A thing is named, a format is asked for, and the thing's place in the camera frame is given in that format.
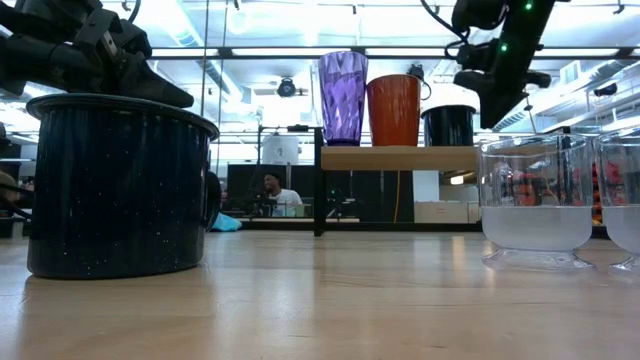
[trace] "clear glass container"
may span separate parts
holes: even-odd
[[[601,135],[594,147],[607,233],[633,254],[611,270],[640,275],[640,127]]]
[[[495,269],[593,268],[573,250],[591,237],[591,146],[575,135],[511,138],[479,148],[482,228]]]

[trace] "wooden table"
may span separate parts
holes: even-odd
[[[0,240],[0,357],[638,359],[640,285],[598,272],[494,272],[481,234],[210,235],[202,265],[115,281],[32,278]]]

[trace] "black cup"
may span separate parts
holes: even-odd
[[[473,146],[475,109],[466,105],[438,106],[422,113],[425,144]]]
[[[61,279],[174,272],[202,258],[220,208],[211,122],[182,109],[94,94],[40,97],[28,267]]]

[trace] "man in white shirt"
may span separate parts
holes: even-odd
[[[295,217],[296,205],[302,205],[300,195],[293,190],[281,187],[282,178],[278,173],[267,173],[264,176],[264,188],[269,195],[269,199],[275,200],[276,204],[271,211],[273,217]]]

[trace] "blue object on floor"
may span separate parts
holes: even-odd
[[[219,231],[238,231],[242,227],[242,223],[230,216],[219,213],[216,222],[213,223],[213,229]]]

